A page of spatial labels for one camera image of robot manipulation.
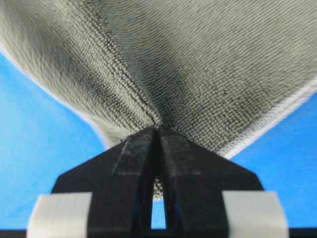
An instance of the fabric texture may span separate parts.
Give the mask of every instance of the fabric texture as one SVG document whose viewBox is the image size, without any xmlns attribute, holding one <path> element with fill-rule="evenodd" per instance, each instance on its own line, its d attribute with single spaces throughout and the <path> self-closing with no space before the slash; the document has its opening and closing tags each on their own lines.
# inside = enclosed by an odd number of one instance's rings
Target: fabric texture
<svg viewBox="0 0 317 238">
<path fill-rule="evenodd" d="M 3 0 L 0 47 L 108 147 L 167 126 L 230 159 L 317 90 L 315 0 Z"/>
</svg>

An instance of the blue background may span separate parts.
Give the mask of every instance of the blue background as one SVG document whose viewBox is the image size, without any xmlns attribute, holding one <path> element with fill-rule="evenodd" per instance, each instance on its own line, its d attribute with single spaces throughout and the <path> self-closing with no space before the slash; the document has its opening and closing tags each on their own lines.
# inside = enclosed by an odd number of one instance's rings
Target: blue background
<svg viewBox="0 0 317 238">
<path fill-rule="evenodd" d="M 103 152 L 92 128 L 0 55 L 0 229 L 25 229 L 56 177 Z M 317 227 L 317 95 L 232 161 L 276 191 L 290 227 Z M 164 227 L 163 203 L 153 227 Z"/>
</svg>

